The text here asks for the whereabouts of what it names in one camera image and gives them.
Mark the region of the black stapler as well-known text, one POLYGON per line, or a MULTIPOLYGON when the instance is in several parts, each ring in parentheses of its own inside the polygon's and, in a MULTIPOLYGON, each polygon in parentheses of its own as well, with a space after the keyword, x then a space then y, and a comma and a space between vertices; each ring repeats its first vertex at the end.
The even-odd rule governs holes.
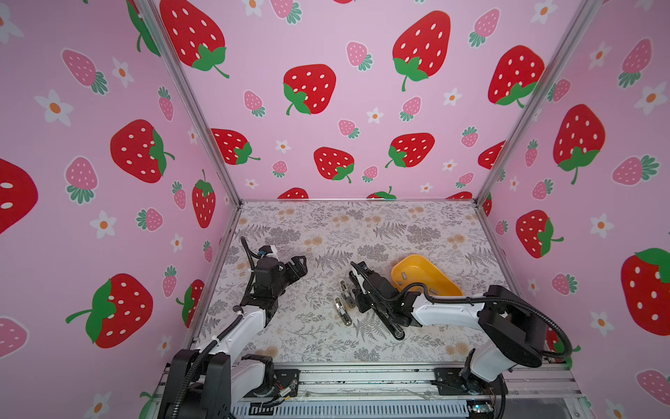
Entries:
POLYGON ((404 330, 400 326, 393 324, 388 314, 383 309, 378 308, 371 293, 364 293, 364 288, 362 286, 360 288, 362 290, 361 298, 366 302, 366 312, 372 310, 396 340, 403 340, 405 338, 404 330))

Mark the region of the beige mini stapler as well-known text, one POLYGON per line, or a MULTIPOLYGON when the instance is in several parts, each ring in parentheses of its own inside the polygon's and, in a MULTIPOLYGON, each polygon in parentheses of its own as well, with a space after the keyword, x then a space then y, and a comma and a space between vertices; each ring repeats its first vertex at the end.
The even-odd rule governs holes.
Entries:
POLYGON ((340 298, 334 300, 335 308, 345 326, 352 326, 352 319, 345 309, 345 305, 342 303, 340 298))
POLYGON ((340 281, 340 292, 348 308, 354 309, 357 307, 355 297, 344 280, 340 281))

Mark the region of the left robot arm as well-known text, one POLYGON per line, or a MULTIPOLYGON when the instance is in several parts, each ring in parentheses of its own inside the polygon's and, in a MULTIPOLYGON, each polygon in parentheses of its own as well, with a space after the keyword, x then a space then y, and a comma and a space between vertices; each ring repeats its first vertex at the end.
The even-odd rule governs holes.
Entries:
POLYGON ((236 317, 209 343, 183 349, 172 359, 163 391, 159 418, 229 418, 231 408, 250 392, 270 393, 275 385, 273 359, 268 355, 243 355, 242 350, 267 326, 278 309, 279 297, 288 286, 308 273, 306 257, 283 263, 277 249, 265 245, 251 251, 240 238, 251 275, 236 317))

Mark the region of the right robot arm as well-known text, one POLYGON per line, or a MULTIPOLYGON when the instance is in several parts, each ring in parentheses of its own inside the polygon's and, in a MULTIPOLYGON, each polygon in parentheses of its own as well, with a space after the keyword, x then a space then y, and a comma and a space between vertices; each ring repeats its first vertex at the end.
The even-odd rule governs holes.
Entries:
POLYGON ((516 366, 539 368, 564 361, 574 348, 565 331, 546 314, 503 286, 467 296, 426 258, 403 259, 386 279, 365 262, 352 263, 352 292, 361 313, 373 311, 396 340, 406 328, 459 326, 487 336, 472 349, 455 386, 472 392, 516 366))

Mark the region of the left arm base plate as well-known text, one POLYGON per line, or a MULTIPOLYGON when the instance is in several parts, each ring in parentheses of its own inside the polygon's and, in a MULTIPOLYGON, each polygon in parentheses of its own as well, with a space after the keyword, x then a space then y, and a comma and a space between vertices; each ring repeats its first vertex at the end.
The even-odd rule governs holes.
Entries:
POLYGON ((231 373, 231 401, 237 402, 244 398, 272 399, 280 394, 282 390, 289 389, 287 396, 295 397, 298 395, 299 388, 299 369, 275 370, 273 378, 268 384, 260 383, 261 373, 252 370, 251 372, 241 372, 239 368, 234 368, 231 373))

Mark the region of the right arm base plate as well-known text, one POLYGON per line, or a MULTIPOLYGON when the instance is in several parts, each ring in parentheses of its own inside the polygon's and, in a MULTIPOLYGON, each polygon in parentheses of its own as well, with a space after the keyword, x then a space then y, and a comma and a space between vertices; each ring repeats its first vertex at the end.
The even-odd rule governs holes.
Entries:
POLYGON ((430 383, 441 396, 507 396, 509 393, 502 375, 493 382, 486 382, 462 368, 436 368, 430 383))

